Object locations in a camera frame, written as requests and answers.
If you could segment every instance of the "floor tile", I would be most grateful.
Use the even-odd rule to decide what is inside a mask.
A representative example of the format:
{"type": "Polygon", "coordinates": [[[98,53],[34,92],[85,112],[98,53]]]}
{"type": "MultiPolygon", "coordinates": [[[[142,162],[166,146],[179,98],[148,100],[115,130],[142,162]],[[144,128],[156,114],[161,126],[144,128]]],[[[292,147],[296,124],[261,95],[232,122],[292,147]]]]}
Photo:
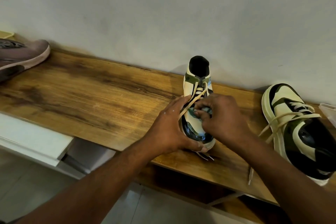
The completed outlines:
{"type": "Polygon", "coordinates": [[[31,212],[75,181],[34,163],[0,201],[0,220],[8,222],[31,212]]]}
{"type": "Polygon", "coordinates": [[[185,201],[165,195],[161,192],[144,188],[132,224],[241,224],[224,214],[210,211],[185,201]]]}
{"type": "Polygon", "coordinates": [[[0,200],[34,163],[0,149],[0,200]]]}
{"type": "Polygon", "coordinates": [[[132,183],[112,207],[102,224],[130,224],[142,190],[142,185],[132,183]]]}

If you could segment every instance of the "person's left hand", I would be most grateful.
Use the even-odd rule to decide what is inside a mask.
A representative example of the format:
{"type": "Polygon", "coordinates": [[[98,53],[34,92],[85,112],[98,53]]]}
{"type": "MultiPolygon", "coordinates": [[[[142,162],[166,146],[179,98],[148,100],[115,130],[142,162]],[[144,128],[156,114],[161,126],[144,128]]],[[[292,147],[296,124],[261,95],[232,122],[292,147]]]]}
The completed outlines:
{"type": "Polygon", "coordinates": [[[149,142],[156,155],[171,153],[179,149],[206,152],[207,148],[198,141],[188,138],[179,128],[179,114],[189,96],[180,96],[171,101],[155,119],[143,140],[149,142]]]}

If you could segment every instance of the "white wall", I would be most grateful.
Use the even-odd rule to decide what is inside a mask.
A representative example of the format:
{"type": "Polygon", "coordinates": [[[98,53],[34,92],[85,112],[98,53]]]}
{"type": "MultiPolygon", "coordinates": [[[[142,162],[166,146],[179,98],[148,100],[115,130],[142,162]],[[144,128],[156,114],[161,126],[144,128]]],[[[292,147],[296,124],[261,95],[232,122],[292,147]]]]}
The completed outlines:
{"type": "Polygon", "coordinates": [[[336,0],[0,0],[0,30],[178,73],[203,55],[213,81],[336,104],[336,0]]]}

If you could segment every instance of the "white and green sneaker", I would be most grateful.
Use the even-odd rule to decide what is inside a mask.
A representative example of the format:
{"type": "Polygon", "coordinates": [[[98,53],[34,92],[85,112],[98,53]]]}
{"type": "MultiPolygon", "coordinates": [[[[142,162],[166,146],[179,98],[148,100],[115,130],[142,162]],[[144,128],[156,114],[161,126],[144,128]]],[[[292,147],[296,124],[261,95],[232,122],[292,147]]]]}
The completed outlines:
{"type": "Polygon", "coordinates": [[[318,185],[325,185],[336,171],[336,141],[318,119],[314,108],[296,91],[281,83],[262,96],[262,110],[273,134],[274,150],[318,185]]]}
{"type": "MultiPolygon", "coordinates": [[[[183,80],[184,95],[191,95],[191,99],[185,104],[180,113],[180,127],[189,138],[199,141],[206,148],[211,149],[215,139],[202,128],[202,121],[194,114],[195,102],[206,98],[212,91],[209,62],[202,56],[192,57],[183,80]]],[[[211,114],[210,108],[203,110],[211,114]]]]}

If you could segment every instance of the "shoe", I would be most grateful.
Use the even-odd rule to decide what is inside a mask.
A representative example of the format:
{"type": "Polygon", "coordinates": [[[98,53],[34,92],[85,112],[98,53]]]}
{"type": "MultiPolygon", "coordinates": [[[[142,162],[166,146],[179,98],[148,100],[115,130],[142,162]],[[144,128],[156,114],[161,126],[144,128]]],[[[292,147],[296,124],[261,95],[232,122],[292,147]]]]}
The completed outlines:
{"type": "MultiPolygon", "coordinates": [[[[209,62],[202,56],[195,56],[189,61],[187,72],[183,79],[184,95],[191,95],[180,113],[180,128],[189,138],[204,144],[207,149],[215,145],[215,139],[202,128],[202,120],[194,114],[195,102],[206,98],[212,91],[209,62]]],[[[211,114],[211,109],[203,108],[211,114]]]]}
{"type": "Polygon", "coordinates": [[[274,150],[318,185],[327,184],[336,171],[336,141],[319,120],[314,108],[305,104],[287,84],[270,86],[262,96],[262,110],[273,134],[274,150]]]}
{"type": "Polygon", "coordinates": [[[0,38],[0,82],[41,63],[49,53],[50,45],[46,40],[22,44],[0,38]]]}

